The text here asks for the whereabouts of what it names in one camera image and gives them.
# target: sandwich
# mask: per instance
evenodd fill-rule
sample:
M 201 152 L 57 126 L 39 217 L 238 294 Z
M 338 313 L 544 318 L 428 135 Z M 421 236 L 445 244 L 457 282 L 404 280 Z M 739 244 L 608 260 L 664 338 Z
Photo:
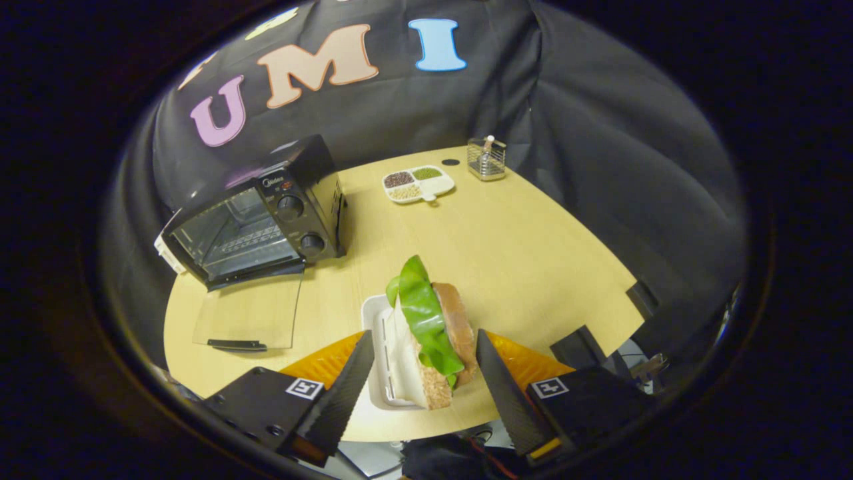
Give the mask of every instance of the sandwich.
M 393 307 L 385 338 L 392 396 L 434 410 L 477 372 L 476 339 L 459 291 L 431 283 L 413 256 L 386 288 Z

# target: blue letter i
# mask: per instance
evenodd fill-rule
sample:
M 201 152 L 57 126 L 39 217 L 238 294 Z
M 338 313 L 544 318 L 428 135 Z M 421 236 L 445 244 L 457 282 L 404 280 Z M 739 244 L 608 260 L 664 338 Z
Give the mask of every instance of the blue letter i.
M 424 57 L 415 66 L 427 72 L 461 70 L 467 66 L 456 54 L 453 43 L 453 29 L 459 24 L 453 20 L 422 18 L 409 22 L 421 35 L 421 49 Z

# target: wooden table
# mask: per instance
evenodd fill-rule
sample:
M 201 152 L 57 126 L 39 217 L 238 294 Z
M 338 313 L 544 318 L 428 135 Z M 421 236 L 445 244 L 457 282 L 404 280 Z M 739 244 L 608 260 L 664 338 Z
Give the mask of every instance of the wooden table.
M 454 284 L 474 329 L 485 328 L 551 355 L 548 346 L 587 325 L 605 354 L 641 325 L 625 292 L 634 277 L 580 222 L 518 174 L 484 183 L 466 170 L 466 147 L 405 155 L 340 172 L 353 230 L 346 257 L 305 272 L 293 327 L 293 347 L 229 353 L 192 343 L 205 298 L 213 294 L 192 276 L 177 277 L 165 316 L 165 354 L 171 375 L 207 397 L 253 366 L 280 370 L 362 329 L 361 306 L 383 294 L 411 256 L 421 256 L 430 279 Z M 441 165 L 455 158 L 458 166 Z M 456 188 L 433 204 L 388 200 L 381 178 L 402 168 L 437 165 Z M 263 286 L 230 301 L 255 304 Z M 247 305 L 247 314 L 257 308 Z M 374 407 L 367 386 L 343 440 L 387 442 L 435 436 L 498 418 L 482 375 L 457 390 L 451 407 L 395 412 Z

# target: pink letter u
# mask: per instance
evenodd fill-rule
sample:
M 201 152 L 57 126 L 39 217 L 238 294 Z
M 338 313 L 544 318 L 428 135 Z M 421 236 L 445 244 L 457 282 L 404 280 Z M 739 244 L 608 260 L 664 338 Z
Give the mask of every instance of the pink letter u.
M 210 108 L 211 103 L 213 103 L 213 97 L 202 100 L 190 112 L 189 116 L 195 120 L 195 128 L 199 131 L 199 137 L 208 146 L 218 147 L 225 145 L 232 138 L 236 137 L 246 124 L 246 107 L 243 105 L 243 98 L 240 96 L 240 83 L 242 81 L 243 76 L 240 75 L 229 80 L 228 83 L 222 85 L 222 88 L 219 89 L 219 95 L 225 96 L 228 113 L 231 115 L 228 125 L 219 128 L 213 123 Z

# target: midea logo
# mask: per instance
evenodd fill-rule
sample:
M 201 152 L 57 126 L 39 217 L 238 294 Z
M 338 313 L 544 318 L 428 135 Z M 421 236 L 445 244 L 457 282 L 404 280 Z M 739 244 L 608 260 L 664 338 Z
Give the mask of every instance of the midea logo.
M 272 185 L 283 182 L 284 177 L 275 177 L 274 179 L 264 179 L 264 187 L 270 188 Z

